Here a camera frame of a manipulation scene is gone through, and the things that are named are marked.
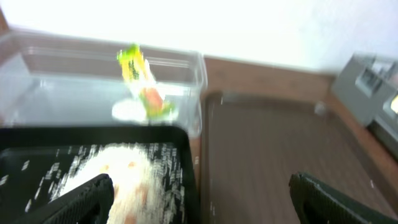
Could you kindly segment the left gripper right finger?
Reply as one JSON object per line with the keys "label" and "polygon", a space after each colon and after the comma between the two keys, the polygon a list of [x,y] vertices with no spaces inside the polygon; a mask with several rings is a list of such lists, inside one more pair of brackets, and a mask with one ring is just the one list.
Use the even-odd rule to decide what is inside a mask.
{"label": "left gripper right finger", "polygon": [[301,224],[397,224],[396,219],[303,172],[291,175],[289,192]]}

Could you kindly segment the rice waste pile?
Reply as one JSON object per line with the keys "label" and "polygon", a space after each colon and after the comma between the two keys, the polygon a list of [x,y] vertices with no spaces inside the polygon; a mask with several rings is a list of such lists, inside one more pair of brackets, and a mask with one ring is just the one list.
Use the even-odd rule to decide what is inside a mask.
{"label": "rice waste pile", "polygon": [[53,189],[51,201],[100,174],[107,174],[114,187],[114,202],[108,223],[173,223],[176,200],[184,190],[165,189],[163,162],[154,161],[139,143],[107,144],[72,164],[72,173]]}

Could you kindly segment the green snack wrapper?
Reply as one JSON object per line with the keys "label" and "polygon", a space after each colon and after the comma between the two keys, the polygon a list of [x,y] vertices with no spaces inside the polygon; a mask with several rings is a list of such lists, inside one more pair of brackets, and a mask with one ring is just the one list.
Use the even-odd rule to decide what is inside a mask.
{"label": "green snack wrapper", "polygon": [[116,59],[125,84],[132,94],[140,99],[147,118],[157,119],[175,111],[175,105],[161,97],[149,61],[144,58],[138,44],[120,50]]}

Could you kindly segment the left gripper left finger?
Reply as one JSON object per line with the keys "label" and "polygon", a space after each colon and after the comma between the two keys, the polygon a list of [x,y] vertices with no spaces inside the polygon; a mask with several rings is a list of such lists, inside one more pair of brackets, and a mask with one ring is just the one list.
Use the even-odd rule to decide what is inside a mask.
{"label": "left gripper left finger", "polygon": [[106,224],[114,202],[109,175],[100,174],[13,224]]}

